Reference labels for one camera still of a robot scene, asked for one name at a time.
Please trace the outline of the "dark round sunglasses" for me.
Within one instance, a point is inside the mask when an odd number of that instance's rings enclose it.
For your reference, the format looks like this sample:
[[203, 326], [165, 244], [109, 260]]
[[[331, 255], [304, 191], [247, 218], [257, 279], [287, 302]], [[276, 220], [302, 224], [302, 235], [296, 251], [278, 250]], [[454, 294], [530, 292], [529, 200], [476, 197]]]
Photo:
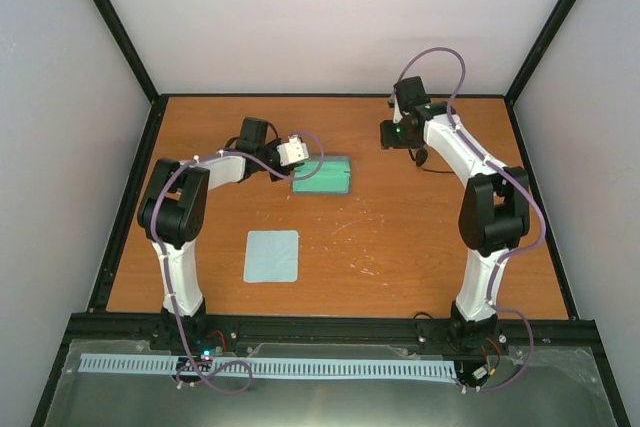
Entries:
[[418, 148], [415, 151], [410, 150], [409, 154], [415, 165], [422, 171], [435, 174], [452, 174], [452, 171], [426, 168], [425, 163], [428, 159], [428, 152], [424, 147]]

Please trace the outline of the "grey-blue glasses case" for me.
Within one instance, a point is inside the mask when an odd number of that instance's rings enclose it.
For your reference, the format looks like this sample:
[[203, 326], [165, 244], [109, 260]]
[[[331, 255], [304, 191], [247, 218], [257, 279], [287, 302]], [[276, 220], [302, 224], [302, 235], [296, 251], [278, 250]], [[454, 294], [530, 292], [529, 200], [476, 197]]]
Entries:
[[325, 156], [321, 168], [310, 178], [295, 181], [296, 195], [347, 195], [351, 190], [351, 161], [348, 156]]

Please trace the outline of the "light blue cleaning cloth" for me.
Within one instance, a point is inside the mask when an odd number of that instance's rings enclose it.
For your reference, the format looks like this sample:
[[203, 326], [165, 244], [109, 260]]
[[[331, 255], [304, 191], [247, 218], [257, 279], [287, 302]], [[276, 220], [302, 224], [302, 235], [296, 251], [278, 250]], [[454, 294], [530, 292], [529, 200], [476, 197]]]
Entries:
[[299, 233], [295, 230], [249, 231], [245, 283], [293, 283], [298, 279]]

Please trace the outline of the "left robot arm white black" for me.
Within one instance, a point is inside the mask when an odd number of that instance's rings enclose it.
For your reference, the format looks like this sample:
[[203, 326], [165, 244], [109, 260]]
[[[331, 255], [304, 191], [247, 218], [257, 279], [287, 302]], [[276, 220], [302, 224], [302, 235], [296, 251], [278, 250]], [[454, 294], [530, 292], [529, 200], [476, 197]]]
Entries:
[[198, 284], [196, 238], [204, 225], [208, 193], [240, 183], [256, 172], [273, 181], [288, 180], [309, 158], [306, 143], [296, 134], [268, 141], [272, 125], [256, 118], [243, 120], [240, 135], [213, 154], [188, 160], [161, 158], [151, 171], [138, 208], [137, 222], [158, 256], [164, 289], [163, 309], [181, 316], [172, 335], [186, 349], [201, 347], [208, 325], [196, 315], [205, 304]]

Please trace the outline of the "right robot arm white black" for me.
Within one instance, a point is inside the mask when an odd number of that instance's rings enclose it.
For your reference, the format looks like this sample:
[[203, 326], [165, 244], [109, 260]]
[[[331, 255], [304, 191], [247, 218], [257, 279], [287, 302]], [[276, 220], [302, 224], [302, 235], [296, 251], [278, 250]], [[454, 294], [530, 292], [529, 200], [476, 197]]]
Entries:
[[447, 336], [453, 349], [471, 352], [496, 331], [506, 255], [530, 229], [529, 177], [492, 156], [445, 102], [433, 102], [420, 77], [396, 82], [390, 101], [394, 113], [381, 123], [382, 146], [414, 148], [415, 162], [431, 148], [464, 185], [458, 228], [468, 253]]

